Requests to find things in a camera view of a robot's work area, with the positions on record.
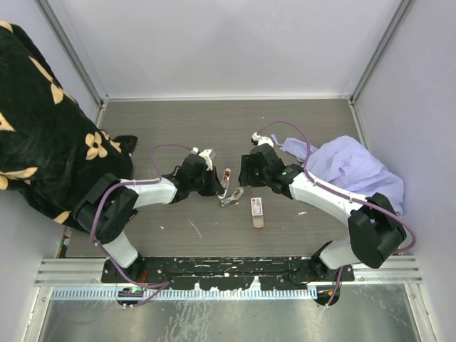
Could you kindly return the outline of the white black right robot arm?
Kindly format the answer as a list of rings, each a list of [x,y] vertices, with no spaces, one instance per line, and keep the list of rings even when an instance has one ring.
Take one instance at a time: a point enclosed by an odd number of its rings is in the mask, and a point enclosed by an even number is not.
[[[379,268],[407,238],[385,195],[364,197],[330,185],[300,165],[285,165],[270,145],[257,145],[242,155],[238,180],[241,186],[268,187],[316,207],[347,227],[345,239],[325,243],[311,257],[311,271],[322,281],[347,265]]]

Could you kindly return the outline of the pink stapler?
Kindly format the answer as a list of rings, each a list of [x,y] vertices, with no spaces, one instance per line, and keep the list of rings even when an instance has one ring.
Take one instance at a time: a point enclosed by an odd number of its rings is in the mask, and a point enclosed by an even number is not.
[[[222,181],[221,181],[221,186],[222,186],[224,191],[223,191],[222,194],[220,194],[218,196],[218,198],[221,199],[221,200],[223,200],[226,197],[226,195],[227,195],[227,190],[228,190],[228,187],[229,187],[229,181],[230,181],[231,173],[232,173],[232,171],[231,171],[230,168],[226,168],[224,170],[223,178],[222,178]]]

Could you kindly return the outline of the beige stapler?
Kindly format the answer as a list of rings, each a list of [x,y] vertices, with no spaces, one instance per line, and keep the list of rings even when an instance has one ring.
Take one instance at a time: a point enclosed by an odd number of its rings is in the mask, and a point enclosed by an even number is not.
[[[219,201],[219,206],[221,208],[228,207],[230,205],[238,203],[241,196],[244,194],[244,189],[242,187],[236,188],[236,190],[229,196]]]

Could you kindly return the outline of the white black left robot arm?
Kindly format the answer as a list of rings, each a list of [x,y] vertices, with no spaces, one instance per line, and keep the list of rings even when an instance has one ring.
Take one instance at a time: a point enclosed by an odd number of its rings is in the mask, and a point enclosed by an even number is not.
[[[124,233],[124,227],[139,208],[152,204],[174,204],[196,192],[218,196],[224,188],[213,165],[212,149],[190,153],[179,167],[153,180],[119,180],[103,175],[73,210],[73,218],[90,233],[90,239],[107,251],[126,282],[143,273],[142,257]]]

